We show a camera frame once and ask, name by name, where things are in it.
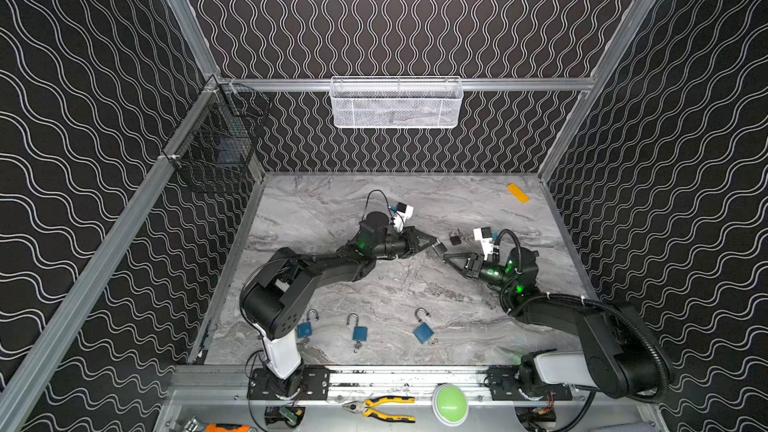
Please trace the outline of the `black padlock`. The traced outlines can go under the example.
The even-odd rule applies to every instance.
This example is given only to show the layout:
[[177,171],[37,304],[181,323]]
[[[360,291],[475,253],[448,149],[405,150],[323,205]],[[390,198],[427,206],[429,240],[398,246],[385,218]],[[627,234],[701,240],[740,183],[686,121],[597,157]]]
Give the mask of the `black padlock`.
[[442,242],[436,242],[435,244],[432,245],[432,248],[433,248],[435,254],[439,258],[442,258],[444,256],[444,254],[447,252],[447,248],[446,248],[446,246]]
[[462,243],[462,235],[461,232],[456,229],[455,231],[451,231],[449,233],[449,241],[453,246],[458,246]]

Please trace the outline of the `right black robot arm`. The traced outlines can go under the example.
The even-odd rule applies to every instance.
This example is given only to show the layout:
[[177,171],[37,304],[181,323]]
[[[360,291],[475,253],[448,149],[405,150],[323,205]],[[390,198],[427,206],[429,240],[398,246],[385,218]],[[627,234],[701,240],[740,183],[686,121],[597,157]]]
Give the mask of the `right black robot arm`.
[[517,380],[523,393],[541,395],[556,385],[581,386],[610,398],[658,404],[667,395],[673,366],[637,310],[582,295],[546,292],[537,284],[538,252],[509,229],[478,231],[481,252],[436,251],[462,277],[488,284],[502,311],[524,324],[576,337],[576,352],[541,350],[524,355]]

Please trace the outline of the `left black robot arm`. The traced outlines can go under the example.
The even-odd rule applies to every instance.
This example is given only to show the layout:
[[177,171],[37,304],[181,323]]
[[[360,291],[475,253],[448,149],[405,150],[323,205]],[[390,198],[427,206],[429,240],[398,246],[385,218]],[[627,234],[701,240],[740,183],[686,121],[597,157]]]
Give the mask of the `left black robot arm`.
[[272,377],[285,382],[302,368],[296,328],[317,289],[357,282],[380,261],[410,258],[429,248],[439,255],[446,252],[437,237],[414,226],[398,227],[384,212],[370,212],[355,235],[333,252],[278,249],[251,274],[239,295],[241,316],[258,332]]

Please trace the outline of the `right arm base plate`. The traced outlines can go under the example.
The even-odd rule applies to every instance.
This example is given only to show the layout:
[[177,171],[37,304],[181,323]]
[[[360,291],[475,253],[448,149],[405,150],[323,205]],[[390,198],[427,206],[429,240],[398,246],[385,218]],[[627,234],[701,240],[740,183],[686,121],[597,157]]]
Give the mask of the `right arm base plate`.
[[573,394],[567,385],[535,382],[530,374],[520,373],[518,366],[490,366],[483,384],[493,402],[555,402],[571,401]]

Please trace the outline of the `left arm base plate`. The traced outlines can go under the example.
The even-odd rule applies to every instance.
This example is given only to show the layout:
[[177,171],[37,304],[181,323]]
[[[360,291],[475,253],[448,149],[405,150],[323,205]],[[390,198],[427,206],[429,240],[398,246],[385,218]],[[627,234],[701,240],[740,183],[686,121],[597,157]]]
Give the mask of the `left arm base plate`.
[[248,373],[247,398],[251,401],[326,400],[330,370],[321,365],[300,365],[289,377],[279,378],[269,368]]

